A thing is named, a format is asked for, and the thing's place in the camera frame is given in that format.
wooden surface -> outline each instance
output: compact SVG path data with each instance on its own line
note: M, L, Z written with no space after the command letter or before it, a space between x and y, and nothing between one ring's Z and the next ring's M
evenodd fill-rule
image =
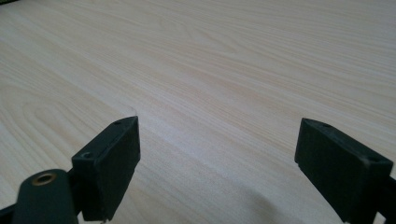
M111 223L341 223L293 160L300 120L396 161L395 11L392 0L0 6L0 206L137 112L142 160Z

tabletop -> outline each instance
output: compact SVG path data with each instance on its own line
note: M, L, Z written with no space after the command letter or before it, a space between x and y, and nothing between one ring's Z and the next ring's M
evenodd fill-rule
M111 223L342 223L294 162L300 122L396 161L395 11L392 0L2 5L0 206L137 114L141 161Z

wooden table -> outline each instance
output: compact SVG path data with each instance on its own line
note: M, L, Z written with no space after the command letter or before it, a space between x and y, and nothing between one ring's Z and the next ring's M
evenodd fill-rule
M395 11L391 0L2 5L0 206L137 112L142 160L111 223L341 223L293 160L300 121L396 161Z

light wood surface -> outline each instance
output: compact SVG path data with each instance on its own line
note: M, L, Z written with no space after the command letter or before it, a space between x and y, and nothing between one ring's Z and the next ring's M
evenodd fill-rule
M142 160L111 223L341 223L293 160L300 120L396 161L395 12L392 0L0 6L0 206L137 112Z

wood grain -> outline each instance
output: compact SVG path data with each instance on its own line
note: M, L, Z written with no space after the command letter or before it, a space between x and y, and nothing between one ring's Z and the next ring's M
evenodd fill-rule
M137 112L142 160L111 223L341 223L293 161L300 120L396 161L395 11L390 0L2 5L0 206Z

